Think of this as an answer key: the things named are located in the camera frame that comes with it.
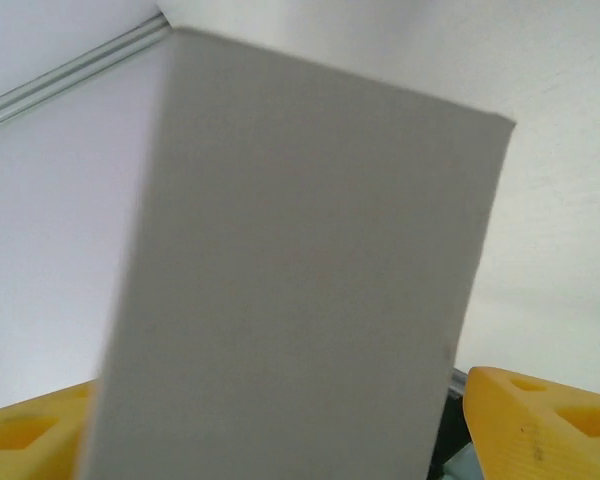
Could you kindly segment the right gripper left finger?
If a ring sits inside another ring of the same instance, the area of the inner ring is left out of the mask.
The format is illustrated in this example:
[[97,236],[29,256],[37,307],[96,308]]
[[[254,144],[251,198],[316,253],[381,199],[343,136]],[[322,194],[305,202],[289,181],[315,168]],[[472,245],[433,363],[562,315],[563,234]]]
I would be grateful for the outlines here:
[[0,408],[0,479],[75,479],[96,383]]

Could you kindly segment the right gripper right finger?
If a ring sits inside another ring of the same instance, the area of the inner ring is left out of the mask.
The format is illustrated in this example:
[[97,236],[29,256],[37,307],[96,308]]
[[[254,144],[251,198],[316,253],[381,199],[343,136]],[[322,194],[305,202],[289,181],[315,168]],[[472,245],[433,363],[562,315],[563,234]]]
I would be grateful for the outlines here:
[[600,394],[474,367],[466,423],[486,479],[600,479]]

